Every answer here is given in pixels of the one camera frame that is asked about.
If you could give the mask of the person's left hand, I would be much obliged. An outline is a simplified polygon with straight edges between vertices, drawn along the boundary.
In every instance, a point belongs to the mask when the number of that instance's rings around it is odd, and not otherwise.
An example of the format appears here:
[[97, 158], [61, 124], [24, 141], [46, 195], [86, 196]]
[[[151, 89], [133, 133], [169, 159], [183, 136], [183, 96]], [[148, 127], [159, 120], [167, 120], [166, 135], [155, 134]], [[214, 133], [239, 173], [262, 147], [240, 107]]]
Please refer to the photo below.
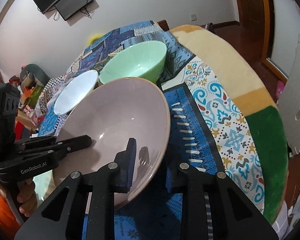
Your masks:
[[[25, 184], [20, 189], [20, 192], [17, 196], [18, 203], [21, 204], [19, 211], [21, 214], [26, 217], [30, 217], [37, 208], [37, 198], [35, 193], [35, 183], [33, 178], [25, 180]], [[7, 190], [0, 183], [0, 197], [4, 200], [7, 200]]]

